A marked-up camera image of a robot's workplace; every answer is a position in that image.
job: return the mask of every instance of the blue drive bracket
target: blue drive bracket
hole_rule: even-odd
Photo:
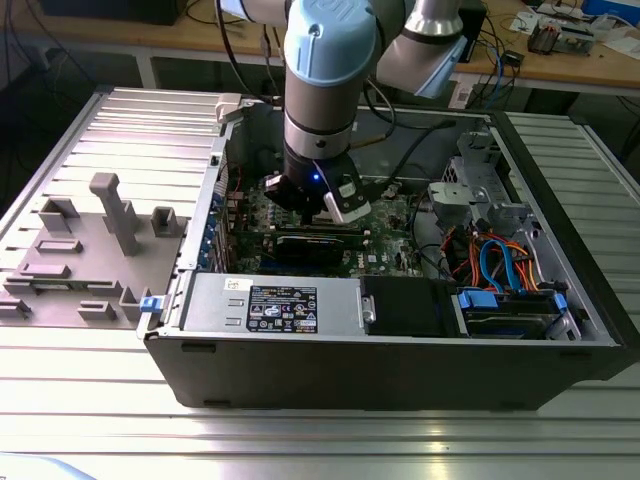
[[[493,292],[484,290],[464,290],[458,294],[460,308],[498,308],[498,300]]]

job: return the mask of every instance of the side panel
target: side panel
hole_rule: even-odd
[[[276,409],[533,410],[624,355],[619,348],[158,337],[145,346],[183,405]]]
[[[609,333],[617,343],[634,349],[637,354],[640,348],[638,329],[580,238],[520,135],[506,114],[495,113],[493,119],[504,146],[511,154],[511,161],[520,171],[521,180],[525,184],[523,186],[542,211],[548,229],[556,237]]]

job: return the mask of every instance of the wooden table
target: wooden table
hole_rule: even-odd
[[[39,49],[54,46],[50,38],[22,4],[14,2],[14,25],[22,43]],[[36,0],[30,0],[42,23],[69,49],[128,54],[136,58],[142,84],[157,88],[158,82],[152,65],[154,57],[182,58],[204,61],[228,61],[219,30],[211,25],[199,24],[183,17],[171,27],[131,22],[92,20],[67,17],[46,17],[41,14]],[[516,84],[521,87],[600,93],[612,95],[640,95],[640,62],[597,45],[591,56],[568,54],[550,56],[529,53],[527,36],[508,30],[510,15],[525,9],[519,0],[488,0],[490,15],[498,36],[508,48],[525,55]],[[192,14],[202,19],[213,16],[213,1],[204,0],[196,5]],[[264,64],[260,50],[262,28],[255,24],[241,24],[234,28],[231,42],[241,63]],[[274,58],[274,65],[281,65]],[[472,61],[459,64],[452,79],[458,82],[451,105],[460,105],[459,98],[473,85],[486,81],[493,64],[483,47],[476,47]]]

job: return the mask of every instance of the logo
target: logo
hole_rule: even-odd
[[[267,317],[279,317],[280,316],[280,305],[269,305],[264,310],[264,314]]]
[[[353,0],[316,0],[311,6],[324,12],[333,12],[338,20],[347,19],[355,8]]]

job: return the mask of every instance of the sticker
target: sticker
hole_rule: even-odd
[[[233,290],[235,292],[248,292],[251,285],[253,285],[253,280],[249,278],[229,277],[224,281],[224,289]]]
[[[318,295],[314,287],[251,286],[247,330],[318,333]]]

